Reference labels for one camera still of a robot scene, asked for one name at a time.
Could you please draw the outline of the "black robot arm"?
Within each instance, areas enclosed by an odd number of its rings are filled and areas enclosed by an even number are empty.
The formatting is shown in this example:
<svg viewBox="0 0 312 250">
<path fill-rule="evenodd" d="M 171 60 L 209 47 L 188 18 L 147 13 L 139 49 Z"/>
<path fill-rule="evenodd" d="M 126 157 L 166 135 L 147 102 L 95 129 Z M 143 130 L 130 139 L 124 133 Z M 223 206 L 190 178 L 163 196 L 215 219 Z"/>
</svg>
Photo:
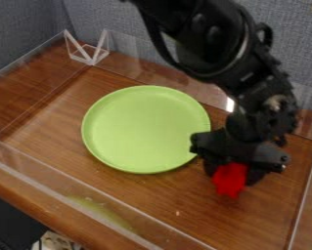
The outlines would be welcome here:
<svg viewBox="0 0 312 250">
<path fill-rule="evenodd" d="M 273 30 L 234 0 L 120 0 L 136 8 L 159 56 L 190 78 L 211 83 L 234 100 L 225 126 L 190 136 L 190 151 L 213 178 L 231 165 L 254 185 L 281 173 L 282 151 L 297 127 L 297 101 L 270 54 Z"/>
</svg>

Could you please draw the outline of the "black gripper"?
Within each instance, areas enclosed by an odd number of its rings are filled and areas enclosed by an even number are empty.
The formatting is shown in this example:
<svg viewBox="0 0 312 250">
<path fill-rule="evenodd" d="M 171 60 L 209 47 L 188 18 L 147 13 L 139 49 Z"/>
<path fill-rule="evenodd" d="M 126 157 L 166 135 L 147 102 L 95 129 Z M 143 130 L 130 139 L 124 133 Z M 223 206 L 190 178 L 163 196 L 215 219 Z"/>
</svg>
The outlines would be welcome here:
<svg viewBox="0 0 312 250">
<path fill-rule="evenodd" d="M 270 172 L 281 173 L 290 157 L 272 143 L 238 141 L 225 129 L 194 133 L 190 136 L 190 149 L 203 160 L 203 172 L 211 177 L 221 165 L 230 162 L 247 166 L 245 184 L 256 185 Z"/>
</svg>

